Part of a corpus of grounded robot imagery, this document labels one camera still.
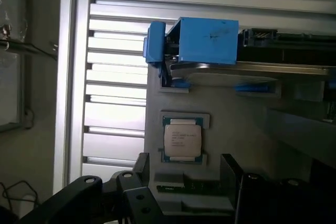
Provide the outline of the blue rack clip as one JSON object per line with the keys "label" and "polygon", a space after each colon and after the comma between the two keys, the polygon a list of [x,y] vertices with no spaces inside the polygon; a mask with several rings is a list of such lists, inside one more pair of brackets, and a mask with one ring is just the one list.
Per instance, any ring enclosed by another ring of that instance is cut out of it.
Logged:
{"label": "blue rack clip", "polygon": [[171,87],[173,88],[182,88],[182,89],[188,89],[191,87],[191,84],[184,80],[184,79],[172,79],[171,81]]}
{"label": "blue rack clip", "polygon": [[257,93],[269,93],[270,86],[268,84],[255,83],[255,84],[244,84],[235,87],[237,92],[257,92]]}

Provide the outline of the blue disk carrier box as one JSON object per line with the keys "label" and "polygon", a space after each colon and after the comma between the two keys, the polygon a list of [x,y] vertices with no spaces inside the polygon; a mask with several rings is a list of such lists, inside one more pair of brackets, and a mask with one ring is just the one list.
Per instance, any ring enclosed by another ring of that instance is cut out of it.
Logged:
{"label": "blue disk carrier box", "polygon": [[167,38],[178,44],[179,61],[234,65],[238,31],[237,20],[181,17]]}

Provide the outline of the grey parts rack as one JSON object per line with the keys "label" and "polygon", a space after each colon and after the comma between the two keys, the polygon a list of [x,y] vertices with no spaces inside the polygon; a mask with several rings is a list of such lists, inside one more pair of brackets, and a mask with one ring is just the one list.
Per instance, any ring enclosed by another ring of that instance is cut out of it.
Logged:
{"label": "grey parts rack", "polygon": [[[157,190],[158,185],[182,186],[186,180],[220,183],[222,154],[265,179],[309,180],[312,159],[267,133],[266,112],[286,108],[285,91],[294,84],[329,79],[196,73],[184,79],[191,84],[188,89],[171,87],[172,79],[183,78],[172,77],[170,67],[148,67],[144,148],[150,154],[150,187],[164,224],[234,224],[235,212],[223,190],[221,195]],[[255,83],[268,84],[270,92],[235,91],[236,86]],[[162,161],[164,116],[203,118],[201,164]]]}

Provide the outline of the dark graphics card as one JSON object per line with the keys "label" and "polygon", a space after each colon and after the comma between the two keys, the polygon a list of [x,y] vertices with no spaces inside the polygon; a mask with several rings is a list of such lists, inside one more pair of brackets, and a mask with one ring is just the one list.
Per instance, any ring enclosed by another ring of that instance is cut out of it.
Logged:
{"label": "dark graphics card", "polygon": [[336,67],[336,36],[244,29],[237,61]]}

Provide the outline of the open PC case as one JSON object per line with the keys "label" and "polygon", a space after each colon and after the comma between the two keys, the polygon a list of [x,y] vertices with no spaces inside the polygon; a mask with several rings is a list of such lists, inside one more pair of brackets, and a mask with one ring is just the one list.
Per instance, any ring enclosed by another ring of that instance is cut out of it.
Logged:
{"label": "open PC case", "polygon": [[265,128],[312,159],[309,181],[336,200],[336,79],[294,84],[288,106],[267,109]]}

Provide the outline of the silver disk drive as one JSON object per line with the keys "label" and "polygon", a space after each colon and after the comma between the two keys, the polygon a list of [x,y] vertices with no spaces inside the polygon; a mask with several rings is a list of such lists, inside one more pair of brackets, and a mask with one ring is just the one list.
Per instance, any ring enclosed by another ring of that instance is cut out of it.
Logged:
{"label": "silver disk drive", "polygon": [[170,66],[174,78],[188,78],[200,74],[233,74],[247,76],[262,76],[272,78],[317,78],[332,79],[336,76],[336,67],[316,65],[293,65],[280,63],[241,62],[235,65],[210,63],[176,63]]}

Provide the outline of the CPU with silver heat spreader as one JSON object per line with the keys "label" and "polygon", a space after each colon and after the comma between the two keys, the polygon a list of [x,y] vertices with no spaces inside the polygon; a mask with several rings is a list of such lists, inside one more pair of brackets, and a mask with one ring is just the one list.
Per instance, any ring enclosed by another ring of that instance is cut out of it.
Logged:
{"label": "CPU with silver heat spreader", "polygon": [[203,162],[202,131],[204,120],[164,116],[162,161],[165,163]]}

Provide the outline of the RAM stick with green label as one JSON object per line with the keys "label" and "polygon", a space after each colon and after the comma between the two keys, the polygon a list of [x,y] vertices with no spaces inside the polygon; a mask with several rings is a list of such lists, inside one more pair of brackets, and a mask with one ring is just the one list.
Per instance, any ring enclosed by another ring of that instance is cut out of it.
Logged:
{"label": "RAM stick with green label", "polygon": [[220,183],[215,180],[186,180],[182,186],[158,185],[160,193],[193,194],[193,195],[221,195]]}

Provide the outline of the blue plastic end bracket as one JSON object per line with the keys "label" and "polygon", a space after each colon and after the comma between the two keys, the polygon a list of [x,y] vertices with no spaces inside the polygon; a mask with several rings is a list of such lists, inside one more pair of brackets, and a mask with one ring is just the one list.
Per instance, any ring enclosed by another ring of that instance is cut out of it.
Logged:
{"label": "blue plastic end bracket", "polygon": [[152,22],[143,41],[143,57],[145,62],[154,68],[162,65],[165,47],[166,23]]}

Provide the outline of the glass-fronted cabinet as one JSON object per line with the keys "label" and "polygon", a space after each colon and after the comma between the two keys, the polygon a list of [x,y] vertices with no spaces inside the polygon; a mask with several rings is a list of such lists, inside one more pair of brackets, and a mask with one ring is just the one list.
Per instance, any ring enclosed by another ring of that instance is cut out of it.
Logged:
{"label": "glass-fronted cabinet", "polygon": [[26,42],[26,0],[0,0],[0,132],[25,122],[25,57],[56,58]]}

